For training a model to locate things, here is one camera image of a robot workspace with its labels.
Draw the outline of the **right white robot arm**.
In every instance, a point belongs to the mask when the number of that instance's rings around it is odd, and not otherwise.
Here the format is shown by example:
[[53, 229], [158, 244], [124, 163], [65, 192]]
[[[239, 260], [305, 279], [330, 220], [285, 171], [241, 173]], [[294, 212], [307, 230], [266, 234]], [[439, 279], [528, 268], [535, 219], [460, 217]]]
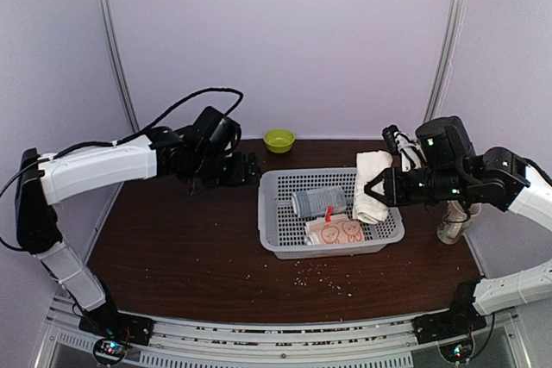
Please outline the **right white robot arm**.
[[551, 297], [551, 256], [544, 251], [551, 245], [551, 178], [539, 164], [505, 147], [476, 153], [456, 115], [422, 124], [413, 138], [395, 125], [382, 135], [402, 164], [362, 180], [362, 194], [393, 208], [456, 204], [463, 214], [459, 226], [478, 204], [504, 214], [475, 227], [486, 275], [458, 287], [442, 316], [448, 334], [461, 334], [476, 315]]

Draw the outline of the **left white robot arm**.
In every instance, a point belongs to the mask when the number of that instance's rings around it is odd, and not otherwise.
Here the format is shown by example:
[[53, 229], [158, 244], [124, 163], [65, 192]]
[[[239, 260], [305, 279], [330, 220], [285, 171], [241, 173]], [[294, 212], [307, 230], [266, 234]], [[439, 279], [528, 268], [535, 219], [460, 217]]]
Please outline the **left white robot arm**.
[[208, 188], [257, 183], [259, 161], [239, 150], [240, 125], [209, 106], [189, 126], [148, 127], [134, 138], [76, 145], [59, 153], [22, 155], [15, 196], [16, 241], [35, 256], [91, 312], [91, 324], [117, 336], [124, 319], [110, 307], [99, 280], [68, 246], [54, 205], [81, 194], [136, 180], [174, 176]]

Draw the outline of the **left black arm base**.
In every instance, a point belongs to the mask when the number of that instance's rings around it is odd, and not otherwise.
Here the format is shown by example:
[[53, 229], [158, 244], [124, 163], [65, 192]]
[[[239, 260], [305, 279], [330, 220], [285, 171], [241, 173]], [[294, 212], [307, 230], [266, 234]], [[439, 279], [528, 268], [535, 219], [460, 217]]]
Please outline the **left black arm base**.
[[147, 346], [153, 333], [154, 321], [148, 317], [119, 311], [114, 299], [106, 296], [106, 302], [97, 309], [84, 311], [78, 328], [124, 344]]

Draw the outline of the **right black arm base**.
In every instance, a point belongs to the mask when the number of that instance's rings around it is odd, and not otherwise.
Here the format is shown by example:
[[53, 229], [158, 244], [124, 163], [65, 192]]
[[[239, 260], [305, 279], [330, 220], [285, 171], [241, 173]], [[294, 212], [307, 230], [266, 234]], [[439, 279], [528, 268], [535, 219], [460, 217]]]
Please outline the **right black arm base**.
[[479, 281], [460, 283], [448, 309], [411, 321], [419, 345], [468, 335], [487, 326], [485, 316], [474, 308], [474, 291]]

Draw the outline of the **orange bunny pattern towel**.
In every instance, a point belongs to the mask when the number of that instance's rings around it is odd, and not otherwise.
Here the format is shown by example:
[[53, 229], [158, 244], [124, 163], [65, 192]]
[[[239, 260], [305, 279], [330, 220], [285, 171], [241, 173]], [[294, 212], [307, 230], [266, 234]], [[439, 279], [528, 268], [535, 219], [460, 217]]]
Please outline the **orange bunny pattern towel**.
[[304, 243], [307, 246], [360, 243], [366, 240], [358, 221], [337, 219], [310, 221], [305, 224]]

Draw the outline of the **white plastic perforated basket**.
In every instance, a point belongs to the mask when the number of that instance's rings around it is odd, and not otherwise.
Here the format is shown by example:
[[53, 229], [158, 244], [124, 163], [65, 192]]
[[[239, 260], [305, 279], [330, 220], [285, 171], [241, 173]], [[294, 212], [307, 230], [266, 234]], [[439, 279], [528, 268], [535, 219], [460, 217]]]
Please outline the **white plastic perforated basket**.
[[[400, 242], [405, 227], [398, 209], [391, 209], [385, 221], [376, 224], [360, 222], [366, 240], [360, 243], [307, 246], [305, 224], [310, 221], [353, 220], [354, 168], [318, 168], [280, 170], [265, 173], [258, 192], [258, 229], [260, 242], [278, 259], [314, 259], [331, 256], [353, 256], [376, 253], [389, 244]], [[300, 218], [292, 210], [295, 191], [340, 186], [347, 209], [341, 214], [327, 210], [326, 215]]]

